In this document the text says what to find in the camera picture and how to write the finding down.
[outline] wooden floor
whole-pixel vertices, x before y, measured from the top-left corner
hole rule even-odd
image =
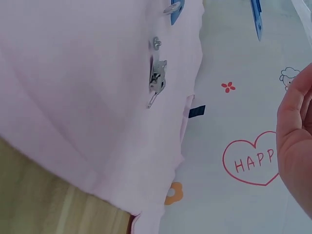
[[[129,218],[0,139],[0,234],[126,234]]]

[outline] pink fabric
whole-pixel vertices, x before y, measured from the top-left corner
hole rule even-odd
[[[0,2],[0,135],[157,227],[183,160],[183,110],[202,57],[202,1],[186,1],[173,27],[161,16],[169,2]],[[148,110],[154,34],[168,61],[167,86]],[[148,233],[151,222],[136,233]]]

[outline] metal clasp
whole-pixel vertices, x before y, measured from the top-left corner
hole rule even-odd
[[[150,109],[156,97],[164,90],[166,87],[166,68],[167,60],[157,61],[153,64],[150,75],[150,89],[155,91],[152,99],[147,105],[147,108]]]

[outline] navy label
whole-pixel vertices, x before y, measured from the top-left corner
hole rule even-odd
[[[193,118],[196,116],[203,116],[205,113],[205,105],[204,106],[199,106],[193,109],[190,109],[190,113],[189,113],[189,118]]]

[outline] finger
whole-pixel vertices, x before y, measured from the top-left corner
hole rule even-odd
[[[310,134],[312,134],[312,103],[310,102],[307,115],[303,122],[305,130],[307,130]]]
[[[293,80],[277,112],[276,143],[278,149],[287,135],[302,128],[300,115],[305,95],[312,87],[312,64],[302,70]]]
[[[309,90],[308,93],[303,98],[302,106],[301,106],[301,109],[300,109],[300,116],[301,116],[301,119],[302,119],[302,123],[305,122],[305,119],[306,119],[306,116],[307,116],[307,113],[308,113],[308,108],[310,106],[311,99],[312,99],[312,90]]]
[[[296,89],[305,96],[312,87],[312,63],[303,69],[295,79],[289,89]]]

